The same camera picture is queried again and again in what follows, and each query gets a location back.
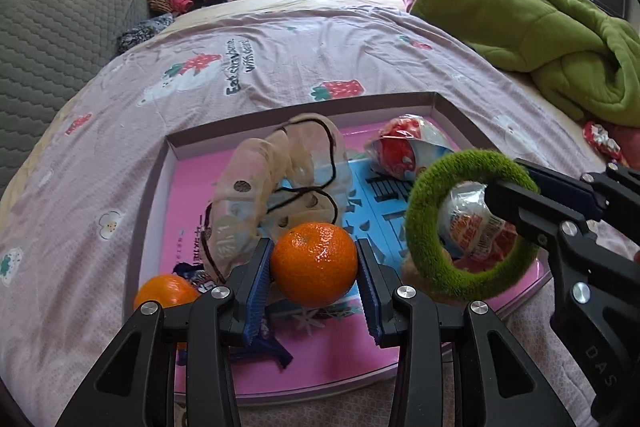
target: black triangular cutout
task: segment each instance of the black triangular cutout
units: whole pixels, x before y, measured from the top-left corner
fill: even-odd
[[[527,374],[522,364],[496,331],[487,335],[491,356],[494,359],[495,376],[498,381],[498,392],[503,398],[531,393],[534,388],[533,380]]]
[[[141,337],[140,333],[132,333],[120,346],[95,384],[100,393],[129,396]]]

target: red and white snack package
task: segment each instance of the red and white snack package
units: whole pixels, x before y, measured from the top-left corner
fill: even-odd
[[[485,187],[476,182],[459,185],[438,214],[438,235],[454,265],[473,273],[489,270],[507,257],[518,235],[511,223],[489,211]]]
[[[433,123],[421,116],[394,118],[365,144],[372,167],[398,180],[414,181],[452,146]]]

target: white starfish print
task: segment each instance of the white starfish print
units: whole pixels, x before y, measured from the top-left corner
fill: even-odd
[[[302,328],[305,328],[306,334],[311,336],[311,326],[315,326],[316,328],[324,328],[324,324],[322,324],[322,322],[317,321],[315,320],[315,318],[313,318],[316,313],[318,313],[318,308],[316,308],[315,310],[303,309],[301,310],[300,315],[292,315],[292,317],[298,321],[296,329],[301,330]]]

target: mandarin orange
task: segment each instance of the mandarin orange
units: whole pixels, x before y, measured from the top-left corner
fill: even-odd
[[[146,301],[157,301],[162,308],[193,302],[200,293],[179,275],[162,274],[151,277],[138,290],[133,309]]]
[[[337,301],[353,285],[358,272],[356,246],[340,227],[303,223],[278,240],[270,270],[287,299],[321,308]]]

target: plastic bag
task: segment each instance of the plastic bag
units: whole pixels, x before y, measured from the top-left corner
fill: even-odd
[[[350,189],[342,135],[324,116],[301,114],[264,140],[244,140],[205,212],[199,244],[207,272],[223,283],[261,237],[277,241],[310,221],[339,224]]]
[[[414,181],[441,156],[452,152],[447,138],[421,116],[405,114],[386,124],[365,144],[372,167],[398,180]]]
[[[513,249],[516,228],[494,216],[484,203],[486,185],[466,182],[454,188],[438,214],[438,235],[457,268],[485,271]]]

